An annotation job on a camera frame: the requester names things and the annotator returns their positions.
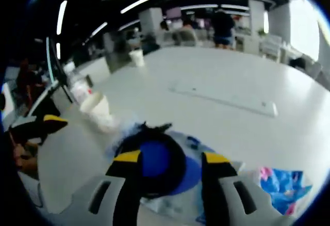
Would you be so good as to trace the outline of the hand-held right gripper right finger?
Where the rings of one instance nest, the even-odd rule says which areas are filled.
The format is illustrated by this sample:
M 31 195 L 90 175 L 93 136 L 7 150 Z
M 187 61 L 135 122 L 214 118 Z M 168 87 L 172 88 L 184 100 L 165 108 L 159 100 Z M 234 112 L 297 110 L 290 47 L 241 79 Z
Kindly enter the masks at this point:
M 202 153 L 202 200 L 206 225 L 289 225 L 268 193 L 216 153 Z

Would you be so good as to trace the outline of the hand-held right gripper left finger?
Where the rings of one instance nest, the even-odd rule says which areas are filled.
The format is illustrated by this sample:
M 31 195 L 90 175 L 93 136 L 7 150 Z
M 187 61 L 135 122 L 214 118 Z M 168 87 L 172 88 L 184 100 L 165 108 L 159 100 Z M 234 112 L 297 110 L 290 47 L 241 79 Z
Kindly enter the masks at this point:
M 54 225 L 137 225 L 142 153 L 119 154 L 105 175 L 91 178 L 72 195 Z

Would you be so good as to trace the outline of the person's left hand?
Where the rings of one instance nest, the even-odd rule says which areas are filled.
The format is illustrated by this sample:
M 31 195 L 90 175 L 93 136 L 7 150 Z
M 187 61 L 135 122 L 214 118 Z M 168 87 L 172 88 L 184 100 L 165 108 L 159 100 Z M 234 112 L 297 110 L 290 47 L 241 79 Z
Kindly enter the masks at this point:
M 19 170 L 25 173 L 38 171 L 38 144 L 27 141 L 24 144 L 12 142 L 13 158 Z

